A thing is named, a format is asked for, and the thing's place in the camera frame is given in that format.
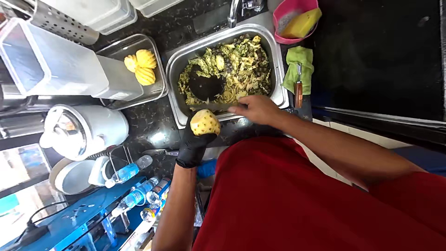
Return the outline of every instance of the stainless steel sink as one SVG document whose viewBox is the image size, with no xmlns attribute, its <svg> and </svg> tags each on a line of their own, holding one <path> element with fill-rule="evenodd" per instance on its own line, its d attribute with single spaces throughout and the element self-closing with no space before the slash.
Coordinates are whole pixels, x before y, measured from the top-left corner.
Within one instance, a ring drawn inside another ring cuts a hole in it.
<svg viewBox="0 0 446 251">
<path fill-rule="evenodd" d="M 256 35 L 261 37 L 260 43 L 268 54 L 269 66 L 271 68 L 272 90 L 269 97 L 281 109 L 289 106 L 287 91 L 281 86 L 285 74 L 279 45 L 274 40 L 271 32 L 265 27 L 257 24 L 244 24 L 231 29 L 223 29 L 184 45 L 175 51 L 169 58 L 166 67 L 167 83 L 170 89 L 168 96 L 179 129 L 185 128 L 187 116 L 190 114 L 184 96 L 178 91 L 178 78 L 180 73 L 182 73 L 187 66 L 188 60 L 203 55 L 206 47 L 215 46 L 218 43 L 232 43 L 234 38 L 237 38 L 242 34 L 249 34 L 251 37 Z M 228 112 L 217 114 L 219 121 L 239 117 L 241 116 Z"/>
</svg>

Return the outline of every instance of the black glove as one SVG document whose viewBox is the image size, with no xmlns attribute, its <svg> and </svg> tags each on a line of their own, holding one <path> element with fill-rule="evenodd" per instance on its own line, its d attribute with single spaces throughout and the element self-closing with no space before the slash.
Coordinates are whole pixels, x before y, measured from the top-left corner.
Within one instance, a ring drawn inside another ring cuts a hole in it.
<svg viewBox="0 0 446 251">
<path fill-rule="evenodd" d="M 203 159 L 206 146 L 217 137 L 216 134 L 195 136 L 190 128 L 190 120 L 195 114 L 196 112 L 192 113 L 187 119 L 180 151 L 176 159 L 177 164 L 183 168 L 193 168 L 198 166 Z"/>
</svg>

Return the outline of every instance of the peeled pineapple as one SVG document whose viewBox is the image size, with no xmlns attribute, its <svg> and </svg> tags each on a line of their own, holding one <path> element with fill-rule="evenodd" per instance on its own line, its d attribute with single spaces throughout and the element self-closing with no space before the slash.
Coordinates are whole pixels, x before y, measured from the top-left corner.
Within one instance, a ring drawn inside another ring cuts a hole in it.
<svg viewBox="0 0 446 251">
<path fill-rule="evenodd" d="M 155 73 L 150 68 L 136 68 L 135 76 L 141 85 L 151 85 L 155 83 Z"/>
<path fill-rule="evenodd" d="M 196 136 L 202 134 L 220 134 L 220 122 L 208 109 L 198 111 L 190 120 L 190 128 Z"/>
<path fill-rule="evenodd" d="M 139 50 L 136 52 L 136 58 L 138 59 L 138 64 L 142 68 L 152 68 L 155 69 L 157 66 L 157 60 L 155 54 L 149 50 Z"/>
<path fill-rule="evenodd" d="M 138 61 L 135 55 L 128 55 L 124 58 L 124 64 L 127 69 L 131 72 L 135 72 L 136 67 L 138 67 Z"/>
</svg>

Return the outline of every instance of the hand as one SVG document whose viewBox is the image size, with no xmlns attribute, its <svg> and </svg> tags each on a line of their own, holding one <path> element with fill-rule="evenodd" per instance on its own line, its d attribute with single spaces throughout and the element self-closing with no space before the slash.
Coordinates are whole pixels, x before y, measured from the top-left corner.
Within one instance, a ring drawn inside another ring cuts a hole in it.
<svg viewBox="0 0 446 251">
<path fill-rule="evenodd" d="M 231 106 L 228 111 L 245 116 L 256 124 L 272 126 L 273 123 L 280 121 L 279 117 L 283 114 L 283 111 L 267 96 L 244 96 L 239 98 L 239 103 L 248 105 L 248 108 Z"/>
<path fill-rule="evenodd" d="M 183 139 L 181 140 L 180 151 L 176 159 L 177 164 L 183 168 L 193 168 L 198 166 L 203 159 L 206 146 L 217 137 L 216 134 L 195 136 L 190 128 L 190 120 L 195 114 L 196 112 L 192 113 L 187 119 Z"/>
</svg>

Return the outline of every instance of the green cloth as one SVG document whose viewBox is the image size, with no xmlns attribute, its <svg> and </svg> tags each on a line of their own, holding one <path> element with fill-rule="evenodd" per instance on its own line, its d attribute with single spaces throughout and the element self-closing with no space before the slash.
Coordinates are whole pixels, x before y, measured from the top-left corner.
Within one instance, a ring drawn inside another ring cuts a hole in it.
<svg viewBox="0 0 446 251">
<path fill-rule="evenodd" d="M 297 82 L 299 74 L 297 73 L 297 63 L 302 64 L 302 94 L 311 93 L 311 74 L 313 74 L 313 50 L 302 46 L 288 49 L 286 54 L 286 63 L 289 65 L 282 86 L 294 93 L 294 83 Z"/>
</svg>

